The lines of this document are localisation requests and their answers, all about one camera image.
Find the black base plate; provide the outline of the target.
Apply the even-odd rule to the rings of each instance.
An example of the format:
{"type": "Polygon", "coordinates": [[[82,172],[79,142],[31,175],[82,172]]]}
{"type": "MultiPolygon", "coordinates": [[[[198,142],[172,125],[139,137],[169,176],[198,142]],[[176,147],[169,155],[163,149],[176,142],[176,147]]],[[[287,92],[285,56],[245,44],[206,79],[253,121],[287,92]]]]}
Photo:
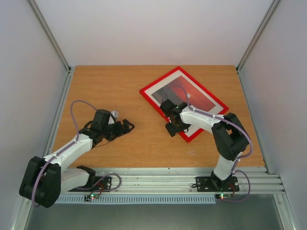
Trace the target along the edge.
{"type": "Polygon", "coordinates": [[[210,176],[199,176],[195,178],[192,187],[197,188],[198,192],[239,192],[238,180],[234,176],[229,176],[221,181],[210,176]]]}
{"type": "Polygon", "coordinates": [[[86,189],[84,190],[84,188],[86,188],[86,186],[83,186],[82,189],[78,189],[78,188],[74,188],[69,190],[69,192],[92,192],[92,191],[100,191],[100,190],[109,190],[111,189],[111,185],[112,185],[112,177],[111,176],[107,176],[106,178],[100,180],[98,182],[98,184],[96,184],[94,187],[90,188],[90,189],[86,189]]]}

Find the small circuit board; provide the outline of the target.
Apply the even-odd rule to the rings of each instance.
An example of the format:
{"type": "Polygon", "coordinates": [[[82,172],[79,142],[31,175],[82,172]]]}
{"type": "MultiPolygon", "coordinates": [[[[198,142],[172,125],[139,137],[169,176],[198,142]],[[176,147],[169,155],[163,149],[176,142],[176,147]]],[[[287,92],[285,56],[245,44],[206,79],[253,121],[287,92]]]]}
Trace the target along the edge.
{"type": "Polygon", "coordinates": [[[84,202],[92,202],[96,199],[98,199],[100,197],[100,195],[98,194],[91,194],[91,195],[85,195],[84,196],[84,202]]]}
{"type": "Polygon", "coordinates": [[[217,200],[226,200],[226,199],[230,199],[234,196],[234,194],[224,194],[224,193],[221,193],[221,194],[216,194],[215,195],[215,198],[217,200]]]}

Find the right aluminium corner post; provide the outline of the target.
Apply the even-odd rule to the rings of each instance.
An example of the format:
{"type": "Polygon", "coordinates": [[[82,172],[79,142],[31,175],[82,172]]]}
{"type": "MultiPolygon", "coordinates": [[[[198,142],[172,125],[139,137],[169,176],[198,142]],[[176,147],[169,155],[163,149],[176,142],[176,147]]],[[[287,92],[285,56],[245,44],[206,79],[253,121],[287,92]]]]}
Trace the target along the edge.
{"type": "Polygon", "coordinates": [[[251,41],[249,42],[242,58],[240,59],[238,65],[236,66],[236,72],[239,75],[240,71],[242,70],[244,64],[246,63],[248,57],[250,56],[251,52],[255,48],[257,42],[261,38],[264,30],[266,29],[267,25],[269,24],[270,20],[272,19],[274,13],[276,12],[278,6],[280,5],[281,0],[272,0],[267,11],[265,12],[260,24],[258,25],[251,41]]]}

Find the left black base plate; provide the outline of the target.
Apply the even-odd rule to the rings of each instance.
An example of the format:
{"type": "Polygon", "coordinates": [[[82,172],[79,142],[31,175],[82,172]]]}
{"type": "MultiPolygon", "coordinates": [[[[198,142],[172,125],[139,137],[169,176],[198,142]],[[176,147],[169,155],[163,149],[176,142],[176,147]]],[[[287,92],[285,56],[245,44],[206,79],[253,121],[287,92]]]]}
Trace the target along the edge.
{"type": "Polygon", "coordinates": [[[84,188],[86,188],[86,186],[83,186],[82,189],[78,189],[78,188],[74,188],[69,190],[69,192],[92,192],[92,191],[100,191],[100,190],[109,190],[111,189],[111,185],[112,185],[112,177],[111,176],[107,176],[106,178],[100,180],[98,182],[98,184],[96,184],[94,187],[90,188],[90,189],[86,189],[84,190],[84,188]]]}

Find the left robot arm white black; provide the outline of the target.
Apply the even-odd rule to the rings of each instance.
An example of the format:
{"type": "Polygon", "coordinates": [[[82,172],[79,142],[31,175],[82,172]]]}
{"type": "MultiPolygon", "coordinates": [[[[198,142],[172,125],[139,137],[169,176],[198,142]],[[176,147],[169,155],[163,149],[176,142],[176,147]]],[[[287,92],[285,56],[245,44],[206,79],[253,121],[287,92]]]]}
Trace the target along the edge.
{"type": "Polygon", "coordinates": [[[91,121],[76,136],[57,151],[45,156],[34,156],[26,167],[19,195],[32,201],[34,206],[51,207],[61,193],[71,190],[91,191],[99,183],[95,170],[78,166],[66,169],[80,156],[99,145],[131,132],[135,126],[124,119],[117,120],[117,111],[98,109],[91,121]]]}

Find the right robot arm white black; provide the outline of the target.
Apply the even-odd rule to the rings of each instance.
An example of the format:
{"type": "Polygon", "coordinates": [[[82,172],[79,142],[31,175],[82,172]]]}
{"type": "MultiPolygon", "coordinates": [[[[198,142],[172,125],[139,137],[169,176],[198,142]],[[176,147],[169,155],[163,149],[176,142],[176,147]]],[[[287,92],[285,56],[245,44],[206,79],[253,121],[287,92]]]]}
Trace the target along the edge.
{"type": "Polygon", "coordinates": [[[165,127],[172,137],[179,132],[188,131],[191,126],[213,135],[220,156],[211,173],[211,185],[216,191],[228,186],[242,153],[247,146],[252,147],[251,139],[238,117],[233,113],[212,114],[186,102],[176,105],[169,99],[162,102],[160,109],[169,119],[165,127]]]}

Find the aluminium corner post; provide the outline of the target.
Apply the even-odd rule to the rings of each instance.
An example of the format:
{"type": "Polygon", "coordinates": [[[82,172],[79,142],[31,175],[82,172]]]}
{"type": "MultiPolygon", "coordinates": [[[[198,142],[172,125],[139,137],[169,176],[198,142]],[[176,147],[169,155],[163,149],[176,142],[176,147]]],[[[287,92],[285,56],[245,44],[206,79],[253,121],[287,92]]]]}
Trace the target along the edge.
{"type": "Polygon", "coordinates": [[[255,48],[257,42],[261,38],[264,30],[266,29],[267,25],[269,24],[270,20],[272,19],[274,13],[276,12],[278,6],[280,5],[281,0],[272,0],[267,11],[265,12],[260,24],[258,25],[251,41],[249,42],[242,58],[240,59],[238,65],[236,66],[236,72],[239,75],[240,71],[242,70],[244,64],[246,63],[248,57],[250,56],[251,52],[255,48]]]}
{"type": "Polygon", "coordinates": [[[58,45],[47,21],[45,20],[37,2],[35,0],[27,0],[29,3],[32,11],[34,12],[39,24],[41,25],[42,29],[44,30],[48,40],[50,41],[51,45],[53,46],[56,54],[58,55],[62,65],[64,66],[65,70],[69,73],[71,70],[71,67],[69,66],[63,52],[61,51],[60,46],[58,45]]]}

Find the left small circuit board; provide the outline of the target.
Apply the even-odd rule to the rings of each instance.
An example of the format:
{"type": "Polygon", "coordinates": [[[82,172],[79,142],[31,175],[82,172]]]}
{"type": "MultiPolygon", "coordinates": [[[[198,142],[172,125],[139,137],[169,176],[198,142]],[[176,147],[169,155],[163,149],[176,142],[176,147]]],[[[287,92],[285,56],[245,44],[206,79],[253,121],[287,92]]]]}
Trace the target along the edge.
{"type": "Polygon", "coordinates": [[[98,194],[91,194],[91,195],[85,195],[84,196],[84,202],[92,202],[96,199],[98,199],[100,197],[100,195],[98,194]]]}

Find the aluminium front rail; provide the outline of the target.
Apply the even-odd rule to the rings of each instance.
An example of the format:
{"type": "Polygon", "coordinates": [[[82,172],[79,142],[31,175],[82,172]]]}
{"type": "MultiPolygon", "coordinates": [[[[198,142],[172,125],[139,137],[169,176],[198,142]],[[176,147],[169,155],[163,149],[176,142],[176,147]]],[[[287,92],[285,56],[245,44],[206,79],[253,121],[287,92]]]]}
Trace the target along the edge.
{"type": "MultiPolygon", "coordinates": [[[[285,194],[278,174],[269,174],[265,167],[238,167],[250,180],[251,194],[285,194]]],[[[118,194],[195,194],[191,188],[198,176],[209,176],[210,167],[171,168],[95,168],[97,176],[117,173],[122,185],[118,194]]]]}

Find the red picture frame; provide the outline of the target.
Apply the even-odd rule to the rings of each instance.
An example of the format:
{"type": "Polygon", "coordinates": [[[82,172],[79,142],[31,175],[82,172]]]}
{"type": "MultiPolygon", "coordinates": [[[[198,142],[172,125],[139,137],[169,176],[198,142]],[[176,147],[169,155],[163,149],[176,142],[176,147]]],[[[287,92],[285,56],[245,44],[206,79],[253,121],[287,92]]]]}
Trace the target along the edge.
{"type": "Polygon", "coordinates": [[[170,136],[179,134],[191,142],[202,131],[214,137],[228,107],[177,67],[140,90],[140,94],[167,121],[170,136]]]}

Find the left aluminium corner post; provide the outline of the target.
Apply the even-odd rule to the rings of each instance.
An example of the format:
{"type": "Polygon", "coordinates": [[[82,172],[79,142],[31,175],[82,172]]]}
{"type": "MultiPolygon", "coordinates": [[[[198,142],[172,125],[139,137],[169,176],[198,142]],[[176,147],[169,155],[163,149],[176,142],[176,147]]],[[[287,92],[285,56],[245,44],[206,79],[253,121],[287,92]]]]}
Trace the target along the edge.
{"type": "Polygon", "coordinates": [[[61,51],[60,46],[58,45],[47,21],[45,20],[37,2],[35,0],[27,0],[29,3],[32,11],[34,12],[39,24],[41,25],[42,29],[44,30],[48,40],[50,41],[51,45],[53,46],[56,54],[58,55],[62,65],[64,66],[65,70],[69,73],[71,70],[71,67],[69,66],[63,52],[61,51]]]}

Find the right small circuit board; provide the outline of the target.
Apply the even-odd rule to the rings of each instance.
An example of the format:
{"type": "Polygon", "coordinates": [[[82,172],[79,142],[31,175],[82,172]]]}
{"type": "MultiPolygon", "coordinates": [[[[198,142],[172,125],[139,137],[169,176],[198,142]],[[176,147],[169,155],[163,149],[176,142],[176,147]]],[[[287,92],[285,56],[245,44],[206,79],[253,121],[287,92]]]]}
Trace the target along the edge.
{"type": "Polygon", "coordinates": [[[221,194],[216,194],[215,195],[215,198],[217,200],[226,200],[226,199],[230,199],[234,196],[234,194],[224,194],[224,193],[221,193],[221,194]]]}

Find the red sunset photo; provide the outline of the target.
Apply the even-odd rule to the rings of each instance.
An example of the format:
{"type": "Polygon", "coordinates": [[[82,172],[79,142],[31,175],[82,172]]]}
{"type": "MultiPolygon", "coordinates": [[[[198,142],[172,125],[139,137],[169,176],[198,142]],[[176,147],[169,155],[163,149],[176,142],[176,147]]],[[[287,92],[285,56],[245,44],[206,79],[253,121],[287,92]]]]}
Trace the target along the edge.
{"type": "Polygon", "coordinates": [[[217,106],[211,99],[195,88],[194,85],[183,76],[179,76],[170,81],[160,89],[154,91],[151,96],[159,104],[166,99],[169,99],[172,103],[179,105],[182,102],[187,102],[186,95],[181,87],[186,91],[191,105],[203,111],[219,113],[220,106],[217,106]]]}

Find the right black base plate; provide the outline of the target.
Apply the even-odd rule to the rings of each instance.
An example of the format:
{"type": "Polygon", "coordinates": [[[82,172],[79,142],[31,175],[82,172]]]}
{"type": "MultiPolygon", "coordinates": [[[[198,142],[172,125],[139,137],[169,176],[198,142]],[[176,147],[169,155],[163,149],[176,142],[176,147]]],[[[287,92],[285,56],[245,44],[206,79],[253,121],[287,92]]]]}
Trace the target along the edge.
{"type": "Polygon", "coordinates": [[[221,181],[210,176],[199,176],[195,178],[192,187],[197,188],[198,192],[239,192],[238,180],[234,176],[229,176],[221,181]]]}

